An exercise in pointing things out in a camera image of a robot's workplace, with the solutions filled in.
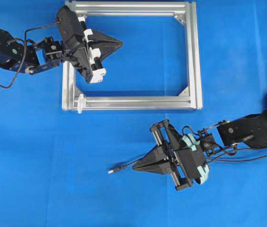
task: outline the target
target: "wire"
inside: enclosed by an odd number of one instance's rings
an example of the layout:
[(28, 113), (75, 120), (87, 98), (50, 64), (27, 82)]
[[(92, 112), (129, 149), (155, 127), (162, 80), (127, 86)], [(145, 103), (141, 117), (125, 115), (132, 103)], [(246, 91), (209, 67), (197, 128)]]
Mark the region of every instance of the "wire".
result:
[(218, 156), (216, 156), (215, 158), (209, 158), (207, 157), (206, 159), (209, 159), (210, 161), (208, 161), (207, 163), (210, 163), (210, 162), (213, 162), (213, 161), (218, 161), (218, 162), (235, 162), (235, 163), (238, 163), (238, 162), (249, 162), (249, 161), (254, 161), (254, 160), (258, 160), (258, 159), (262, 159), (262, 158), (265, 158), (267, 157), (267, 155), (263, 155), (263, 156), (260, 156), (260, 157), (256, 157), (256, 158), (251, 158), (251, 159), (244, 159), (244, 160), (230, 160), (230, 159), (218, 159), (220, 158), (221, 156), (223, 155), (226, 155), (226, 154), (229, 154), (231, 152), (238, 152), (238, 151), (241, 151), (241, 150), (262, 150), (262, 149), (267, 149), (267, 146), (265, 147), (262, 147), (262, 148), (236, 148), (236, 149), (233, 149), (231, 151), (228, 151), (228, 152), (225, 152), (223, 154), (220, 154)]
[[(20, 38), (14, 38), (14, 39), (8, 40), (6, 43), (7, 43), (7, 44), (11, 44), (11, 43), (13, 43), (13, 42), (15, 42), (15, 41), (21, 41), (21, 42), (24, 43), (24, 40), (23, 40), (23, 39), (20, 39)], [(31, 44), (35, 44), (35, 41), (32, 40), (32, 39), (28, 39), (27, 42), (28, 42), (28, 43), (31, 43)]]
[(56, 22), (50, 23), (50, 24), (45, 25), (45, 26), (40, 26), (40, 27), (30, 28), (30, 29), (28, 29), (28, 30), (26, 30), (26, 31), (24, 32), (24, 40), (22, 40), (22, 39), (20, 39), (20, 38), (15, 38), (14, 40), (11, 40), (12, 42), (17, 41), (17, 40), (23, 42), (23, 45), (24, 45), (23, 57), (22, 57), (22, 60), (21, 60), (20, 65), (19, 65), (19, 67), (18, 67), (18, 70), (17, 70), (16, 74), (14, 75), (14, 77), (12, 78), (10, 84), (7, 85), (7, 86), (4, 86), (4, 85), (0, 84), (0, 87), (1, 87), (1, 88), (4, 88), (4, 89), (8, 89), (8, 88), (10, 88), (10, 87), (13, 85), (13, 83), (15, 82), (15, 80), (16, 80), (16, 78), (17, 78), (19, 72), (20, 72), (20, 70), (22, 69), (22, 66), (23, 66), (23, 63), (24, 63), (24, 60), (25, 60), (25, 57), (26, 57), (26, 52), (27, 52), (27, 42), (28, 42), (28, 41), (32, 41), (32, 40), (27, 40), (27, 33), (30, 32), (30, 31), (34, 31), (34, 30), (39, 30), (39, 29), (48, 28), (48, 27), (54, 26), (54, 25), (59, 24), (59, 23), (60, 23), (60, 21), (56, 21)]
[(228, 163), (240, 163), (240, 162), (251, 162), (251, 161), (255, 161), (255, 160), (259, 160), (259, 159), (263, 159), (263, 158), (266, 158), (267, 155), (263, 155), (263, 156), (260, 156), (260, 157), (255, 157), (255, 158), (251, 158), (251, 159), (244, 159), (244, 160), (226, 160), (226, 159), (216, 159), (215, 161), (218, 161), (218, 162), (228, 162)]
[(122, 169), (125, 169), (125, 168), (127, 168), (128, 166), (132, 165), (133, 163), (139, 161), (140, 159), (141, 159), (141, 158), (138, 158), (138, 159), (136, 159), (135, 161), (132, 161), (132, 162), (126, 164), (126, 165), (119, 166), (119, 167), (116, 167), (116, 168), (114, 168), (114, 169), (112, 169), (112, 170), (109, 170), (108, 174), (112, 174), (112, 173), (118, 172), (118, 171), (120, 171), (120, 170), (122, 170)]
[(190, 127), (190, 126), (188, 126), (188, 125), (185, 125), (183, 128), (182, 128), (182, 134), (184, 135), (185, 133), (184, 133), (184, 129), (189, 129), (193, 134), (195, 134), (196, 136), (198, 136), (198, 134), (196, 134), (195, 132), (194, 132), (194, 130)]

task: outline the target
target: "aluminum frame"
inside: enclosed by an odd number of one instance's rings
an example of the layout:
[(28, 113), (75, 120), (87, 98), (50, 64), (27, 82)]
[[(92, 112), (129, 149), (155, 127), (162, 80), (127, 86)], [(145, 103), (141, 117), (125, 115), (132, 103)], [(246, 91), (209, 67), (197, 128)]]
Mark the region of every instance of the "aluminum frame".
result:
[(76, 87), (76, 70), (63, 64), (63, 110), (201, 109), (203, 107), (195, 2), (66, 1), (79, 17), (169, 16), (185, 28), (188, 86), (178, 96), (88, 97)]

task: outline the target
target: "metal bracket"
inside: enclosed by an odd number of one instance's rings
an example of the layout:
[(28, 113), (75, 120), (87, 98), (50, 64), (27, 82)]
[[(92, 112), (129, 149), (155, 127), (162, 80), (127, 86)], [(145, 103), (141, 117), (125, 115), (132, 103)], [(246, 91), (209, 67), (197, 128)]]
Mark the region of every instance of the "metal bracket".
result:
[(185, 14), (175, 13), (174, 18), (175, 18), (181, 25), (185, 25), (185, 23), (186, 23), (186, 21), (185, 21)]
[(63, 64), (63, 110), (202, 109), (202, 84), (195, 2), (91, 2), (66, 1), (78, 17), (169, 16), (184, 26), (188, 87), (178, 96), (88, 97), (76, 87), (76, 70)]

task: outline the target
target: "blue tabletop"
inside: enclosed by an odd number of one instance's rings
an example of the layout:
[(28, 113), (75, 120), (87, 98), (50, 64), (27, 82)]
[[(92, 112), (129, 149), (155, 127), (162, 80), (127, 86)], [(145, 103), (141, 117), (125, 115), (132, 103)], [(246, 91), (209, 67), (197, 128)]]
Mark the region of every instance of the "blue tabletop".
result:
[[(267, 158), (212, 163), (205, 184), (180, 192), (169, 175), (107, 174), (155, 145), (155, 122), (197, 130), (267, 107), (267, 0), (196, 2), (202, 110), (65, 112), (61, 66), (0, 88), (0, 227), (267, 227)], [(0, 0), (0, 28), (22, 38), (25, 29), (53, 22), (62, 5)], [(87, 25), (124, 45), (103, 61), (102, 83), (78, 76), (81, 90), (176, 95), (186, 86), (184, 32), (175, 19), (88, 17)], [(29, 34), (49, 36), (61, 39), (56, 27)], [(0, 69), (1, 83), (12, 76)]]

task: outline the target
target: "robotic arm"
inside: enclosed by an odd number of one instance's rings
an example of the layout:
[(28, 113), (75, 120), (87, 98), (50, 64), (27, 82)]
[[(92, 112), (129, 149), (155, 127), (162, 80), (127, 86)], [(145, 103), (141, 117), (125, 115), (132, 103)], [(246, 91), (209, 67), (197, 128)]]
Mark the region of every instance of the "robotic arm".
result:
[[(59, 27), (61, 43), (52, 37), (38, 43), (26, 39), (27, 32), (55, 24)], [(119, 40), (88, 29), (84, 17), (78, 19), (75, 12), (63, 6), (57, 13), (55, 23), (26, 30), (24, 40), (13, 38), (7, 31), (0, 29), (0, 68), (17, 72), (16, 77), (18, 73), (33, 75), (59, 66), (60, 62), (69, 61), (87, 83), (98, 83), (106, 74), (102, 61), (122, 44)], [(45, 61), (42, 65), (36, 55), (39, 50), (42, 50)]]
[[(218, 145), (209, 129), (217, 127), (224, 147)], [(133, 170), (155, 174), (170, 174), (176, 190), (182, 190), (204, 183), (208, 178), (209, 163), (222, 155), (233, 156), (245, 143), (250, 149), (267, 148), (267, 109), (261, 114), (251, 114), (235, 121), (222, 121), (194, 133), (180, 135), (169, 123), (163, 120), (151, 126), (157, 145), (144, 157), (135, 161)], [(117, 167), (108, 173), (122, 170), (129, 165)]]

